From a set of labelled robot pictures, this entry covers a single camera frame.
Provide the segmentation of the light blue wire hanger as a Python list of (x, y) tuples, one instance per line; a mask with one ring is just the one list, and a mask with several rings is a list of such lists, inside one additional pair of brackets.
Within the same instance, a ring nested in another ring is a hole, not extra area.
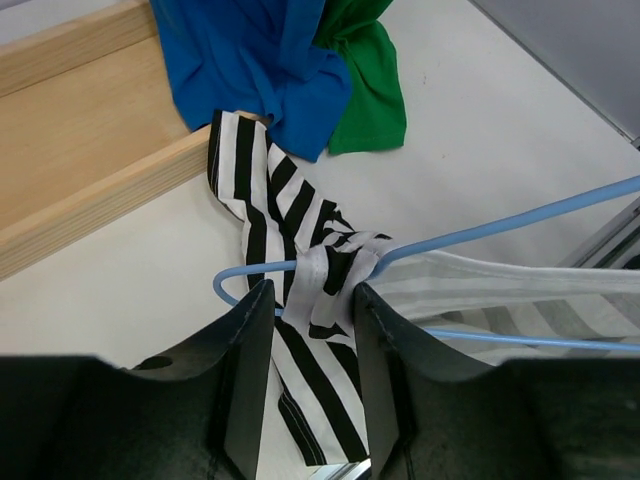
[[(444, 247), (466, 243), (492, 235), (497, 235), (511, 230), (523, 228), (550, 218), (554, 218), (602, 202), (636, 193), (638, 191), (639, 178), (637, 176), (634, 176), (513, 216), (505, 217), (472, 228), (452, 232), (446, 235), (434, 237), (421, 242), (416, 242), (410, 245), (397, 247), (382, 256), (381, 260), (378, 261), (376, 267), (373, 269), (370, 277), (375, 278), (379, 276), (393, 262), (409, 256), (422, 254), (425, 252), (442, 249)], [(212, 288), (215, 294), (221, 300), (223, 300), (230, 306), (234, 306), (238, 303), (238, 301), (234, 297), (229, 295), (229, 293), (225, 290), (223, 286), (224, 281), (232, 277), (246, 277), (253, 274), (271, 273), (277, 271), (293, 271), (295, 268), (296, 262), (294, 260), (228, 268), (220, 271), (215, 275), (212, 281)], [(588, 340), (552, 339), (545, 337), (525, 337), (517, 335), (463, 333), (453, 330), (434, 328), (428, 328), (426, 332), (436, 337), (445, 339), (463, 339), (468, 341), (520, 344), (527, 346), (548, 346), (557, 348), (563, 347), (582, 348), (588, 350), (612, 350), (632, 353), (637, 353), (639, 351), (639, 346), (637, 344), (622, 344)]]

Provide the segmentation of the black white striped tank top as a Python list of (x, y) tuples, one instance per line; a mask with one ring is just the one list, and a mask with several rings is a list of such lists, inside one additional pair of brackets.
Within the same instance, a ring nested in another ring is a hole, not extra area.
[(563, 340), (639, 339), (639, 277), (629, 271), (530, 268), (431, 251), (376, 271), (392, 240), (358, 231), (253, 119), (216, 111), (207, 175), (243, 224), (249, 265), (292, 260), (271, 274), (272, 359), (280, 414), (310, 466), (368, 456), (351, 296), (368, 282), (414, 323), (457, 332)]

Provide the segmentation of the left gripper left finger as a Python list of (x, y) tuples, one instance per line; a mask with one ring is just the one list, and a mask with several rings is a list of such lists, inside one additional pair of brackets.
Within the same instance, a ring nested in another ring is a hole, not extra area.
[(3, 356), (5, 479), (252, 479), (274, 330), (259, 282), (221, 318), (132, 369)]

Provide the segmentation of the blue tank top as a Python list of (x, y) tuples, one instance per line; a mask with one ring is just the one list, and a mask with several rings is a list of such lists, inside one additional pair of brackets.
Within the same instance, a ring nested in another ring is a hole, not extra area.
[(313, 43), (321, 1), (154, 1), (174, 104), (189, 130), (214, 111), (268, 122), (283, 150), (314, 162), (352, 94), (346, 63)]

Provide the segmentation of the green tank top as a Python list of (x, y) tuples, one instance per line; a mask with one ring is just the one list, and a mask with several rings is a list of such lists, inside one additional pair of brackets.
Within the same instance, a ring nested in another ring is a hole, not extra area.
[(352, 94), (328, 144), (332, 155), (404, 145), (407, 116), (397, 52), (380, 16), (388, 1), (327, 1), (314, 39), (345, 61)]

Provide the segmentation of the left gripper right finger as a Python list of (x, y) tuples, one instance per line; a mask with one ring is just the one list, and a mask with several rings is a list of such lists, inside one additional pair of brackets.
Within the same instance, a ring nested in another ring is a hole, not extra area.
[(375, 479), (635, 479), (639, 363), (493, 367), (359, 285), (352, 312)]

